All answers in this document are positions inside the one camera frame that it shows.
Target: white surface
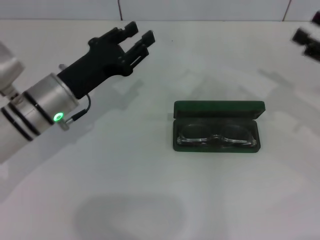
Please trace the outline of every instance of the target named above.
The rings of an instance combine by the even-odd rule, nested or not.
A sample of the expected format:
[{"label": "white surface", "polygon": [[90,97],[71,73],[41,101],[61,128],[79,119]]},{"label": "white surface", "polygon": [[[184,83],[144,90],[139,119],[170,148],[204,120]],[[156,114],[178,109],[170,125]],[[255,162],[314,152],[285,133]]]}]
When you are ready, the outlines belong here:
[{"label": "white surface", "polygon": [[120,0],[124,20],[162,21],[282,21],[288,4],[289,0]]},{"label": "white surface", "polygon": [[[0,39],[26,65],[22,91],[124,25],[3,20]],[[320,66],[290,42],[300,25],[138,22],[156,43],[134,73],[0,166],[1,240],[320,239]],[[261,150],[175,152],[177,100],[265,101]]]},{"label": "white surface", "polygon": [[319,0],[292,0],[285,20],[309,22],[319,10]]},{"label": "white surface", "polygon": [[117,0],[1,0],[0,19],[120,20]]}]

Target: white table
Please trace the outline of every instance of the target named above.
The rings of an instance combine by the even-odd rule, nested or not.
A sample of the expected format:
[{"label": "white table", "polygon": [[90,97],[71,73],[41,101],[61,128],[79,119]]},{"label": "white table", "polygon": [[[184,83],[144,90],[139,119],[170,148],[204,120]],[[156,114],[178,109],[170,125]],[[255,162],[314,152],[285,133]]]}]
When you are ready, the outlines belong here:
[{"label": "white table", "polygon": [[[0,39],[26,65],[23,91],[125,24],[1,20]],[[137,24],[156,43],[134,73],[95,89],[68,132],[54,126],[0,166],[1,240],[320,239],[320,65],[290,42],[316,28]],[[175,152],[177,100],[265,101],[261,150]]]}]

